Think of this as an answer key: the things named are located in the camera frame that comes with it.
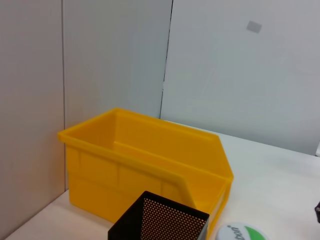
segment white wall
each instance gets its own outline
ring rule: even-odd
[[[0,239],[64,192],[61,0],[0,1]]]
[[[319,12],[317,0],[174,0],[161,117],[314,155]]]
[[[120,107],[160,116],[172,0],[65,0],[67,127]]]

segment mesh pencil holder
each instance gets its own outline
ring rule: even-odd
[[[108,231],[108,240],[205,240],[209,214],[145,191]]]

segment storage bin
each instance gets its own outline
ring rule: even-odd
[[[70,202],[113,223],[144,192],[210,214],[210,234],[233,181],[217,135],[113,109],[58,134]]]

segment tabletop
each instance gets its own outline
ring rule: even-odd
[[[314,207],[320,201],[320,158],[216,134],[234,181],[215,231],[224,223],[242,222],[257,227],[270,240],[319,240]],[[7,240],[106,240],[111,226],[71,205],[66,191]]]

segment round container lid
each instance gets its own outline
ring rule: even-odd
[[[232,222],[219,229],[215,240],[268,240],[268,238],[252,225]]]

